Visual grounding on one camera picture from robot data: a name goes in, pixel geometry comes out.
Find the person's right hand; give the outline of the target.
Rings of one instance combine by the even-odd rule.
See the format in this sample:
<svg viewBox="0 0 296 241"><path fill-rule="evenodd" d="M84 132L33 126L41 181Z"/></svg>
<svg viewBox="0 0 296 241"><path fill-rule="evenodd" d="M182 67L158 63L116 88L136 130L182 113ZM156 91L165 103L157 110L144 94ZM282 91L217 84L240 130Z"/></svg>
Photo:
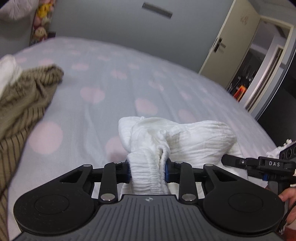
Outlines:
<svg viewBox="0 0 296 241"><path fill-rule="evenodd" d="M284 190L279 196L278 196L282 202L288 201L288 206L291 208L296 201L296 188L295 187L290 187L286 190ZM296 217L296 207L294 206L289 213L287 217L287 224L291 224L294 222L295 217Z"/></svg>

